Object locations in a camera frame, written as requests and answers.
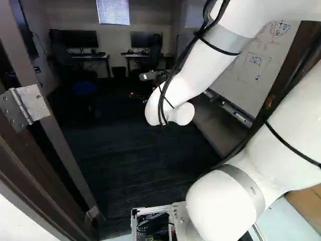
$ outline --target window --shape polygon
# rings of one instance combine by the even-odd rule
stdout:
[[[129,25],[128,0],[96,0],[99,23]]]

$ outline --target keyboard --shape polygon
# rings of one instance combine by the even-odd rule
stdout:
[[[70,54],[72,57],[103,57],[106,55],[105,52],[99,52],[96,54],[92,54],[92,53],[71,53]]]

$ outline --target wooden surface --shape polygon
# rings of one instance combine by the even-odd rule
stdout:
[[[286,199],[321,234],[321,185],[288,192]]]

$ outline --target office chair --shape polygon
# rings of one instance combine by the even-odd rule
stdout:
[[[129,97],[134,99],[142,100],[143,103],[146,102],[146,100],[149,98],[149,96],[152,93],[154,84],[152,81],[147,81],[142,83],[138,80],[138,75],[140,73],[146,73],[151,70],[156,70],[159,61],[161,60],[162,56],[162,37],[160,34],[153,34],[149,40],[148,40],[148,46],[149,46],[149,52],[148,57],[142,58],[139,61],[136,61],[136,63],[139,65],[139,69],[137,70],[137,83],[136,86],[140,86],[140,90],[133,91],[130,93]]]
[[[160,34],[150,36],[148,40],[148,57],[136,61],[142,73],[157,69],[162,56],[162,45],[163,39]]]

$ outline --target whiteboard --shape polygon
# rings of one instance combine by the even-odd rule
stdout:
[[[293,42],[300,21],[268,23],[210,89],[255,118]]]

